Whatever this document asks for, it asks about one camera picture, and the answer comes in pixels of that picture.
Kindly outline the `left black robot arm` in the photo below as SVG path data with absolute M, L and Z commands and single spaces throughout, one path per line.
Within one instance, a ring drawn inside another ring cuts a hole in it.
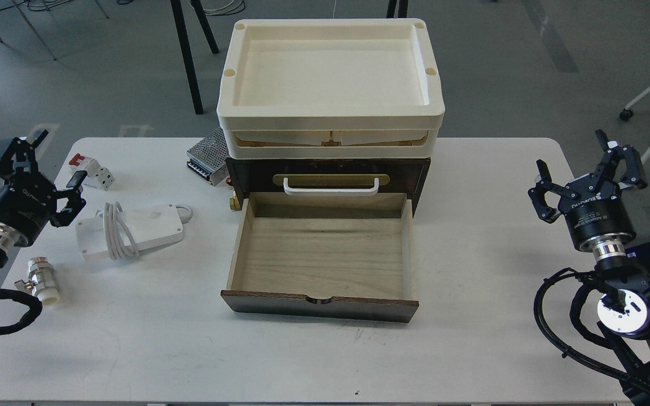
M 46 137 L 44 130 L 31 142 L 20 137 L 0 141 L 0 269 L 11 248 L 31 246 L 48 223 L 56 228 L 69 226 L 86 204 L 82 198 L 85 171 L 75 172 L 62 190 L 39 172 L 34 151 Z M 0 335 L 33 324 L 43 311 L 43 303 L 28 293 L 0 289 L 0 300 L 7 299 L 28 310 L 20 321 L 0 326 Z

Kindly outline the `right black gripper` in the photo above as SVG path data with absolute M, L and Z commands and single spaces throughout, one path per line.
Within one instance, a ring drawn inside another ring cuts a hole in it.
M 640 153 L 630 145 L 620 146 L 610 141 L 606 133 L 598 129 L 596 138 L 604 155 L 593 174 L 585 174 L 569 182 L 565 188 L 552 182 L 549 168 L 544 160 L 537 160 L 539 172 L 535 186 L 528 196 L 539 218 L 554 223 L 559 211 L 565 216 L 571 241 L 576 250 L 591 251 L 596 239 L 614 237 L 627 244 L 636 237 L 634 226 L 621 200 L 622 190 L 647 188 Z M 562 196 L 558 210 L 549 206 L 545 193 Z

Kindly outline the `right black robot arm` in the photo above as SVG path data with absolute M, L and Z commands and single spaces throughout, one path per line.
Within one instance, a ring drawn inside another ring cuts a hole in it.
M 537 160 L 539 175 L 528 192 L 539 218 L 554 223 L 565 217 L 576 250 L 593 253 L 591 272 L 565 268 L 544 280 L 534 298 L 534 317 L 544 336 L 585 367 L 619 380 L 635 405 L 650 405 L 650 242 L 627 249 L 635 230 L 622 203 L 623 187 L 645 188 L 640 154 L 620 146 L 598 130 L 603 159 L 592 173 L 565 187 L 553 183 L 546 162 Z M 570 305 L 571 324 L 584 339 L 612 350 L 624 370 L 598 362 L 567 345 L 548 326 L 545 293 L 556 283 L 581 283 Z

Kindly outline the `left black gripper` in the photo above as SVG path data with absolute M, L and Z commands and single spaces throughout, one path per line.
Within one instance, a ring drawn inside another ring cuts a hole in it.
M 14 137 L 0 141 L 0 224 L 20 232 L 15 246 L 31 246 L 47 223 L 56 228 L 69 226 L 86 205 L 82 184 L 87 172 L 76 171 L 63 190 L 39 173 L 34 150 L 46 139 L 43 130 L 33 141 Z M 64 208 L 56 211 L 65 198 Z

